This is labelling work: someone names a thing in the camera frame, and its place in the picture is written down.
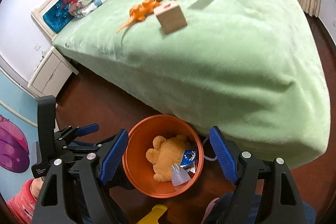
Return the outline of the person's hand red sleeve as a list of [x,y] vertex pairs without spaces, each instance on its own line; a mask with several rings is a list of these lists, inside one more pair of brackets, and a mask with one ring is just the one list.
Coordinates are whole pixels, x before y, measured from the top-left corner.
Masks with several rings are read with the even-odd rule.
[[30,191],[31,194],[33,195],[34,199],[38,199],[38,195],[41,191],[41,188],[43,186],[44,180],[40,178],[34,178],[32,180],[31,186],[30,186]]

